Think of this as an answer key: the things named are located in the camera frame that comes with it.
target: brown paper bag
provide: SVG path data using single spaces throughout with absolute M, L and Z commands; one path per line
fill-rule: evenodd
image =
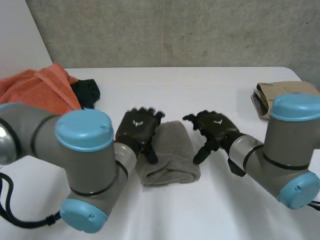
M 258 116 L 263 119 L 270 119 L 274 98 L 288 93 L 320 95 L 316 87 L 307 81 L 260 82 L 256 85 L 256 89 L 251 96 Z

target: orange towel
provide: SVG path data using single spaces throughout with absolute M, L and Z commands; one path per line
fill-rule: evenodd
M 0 80 L 0 104 L 22 102 L 55 114 L 81 109 L 71 84 L 78 80 L 57 63 Z

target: folded gray towel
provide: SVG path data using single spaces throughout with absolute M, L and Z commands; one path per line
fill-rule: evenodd
M 195 150 L 180 121 L 171 121 L 159 126 L 152 146 L 159 159 L 152 165 L 140 154 L 136 171 L 145 185 L 191 183 L 201 176 L 199 165 L 193 163 Z

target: gray wall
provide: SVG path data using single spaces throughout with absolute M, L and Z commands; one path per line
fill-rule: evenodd
M 283 66 L 320 83 L 320 0 L 26 2 L 65 68 Z

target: blue joint cap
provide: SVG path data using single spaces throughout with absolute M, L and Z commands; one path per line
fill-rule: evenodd
M 60 215 L 68 225 L 88 234 L 98 232 L 108 220 L 108 215 L 101 209 L 73 198 L 62 203 Z
M 289 209 L 300 209 L 311 203 L 319 190 L 320 179 L 313 172 L 307 172 L 285 185 L 276 199 Z
M 320 95 L 287 93 L 273 100 L 271 115 L 285 122 L 320 119 Z
M 76 110 L 60 117 L 55 136 L 65 147 L 78 152 L 96 152 L 110 146 L 114 129 L 110 117 L 94 109 Z

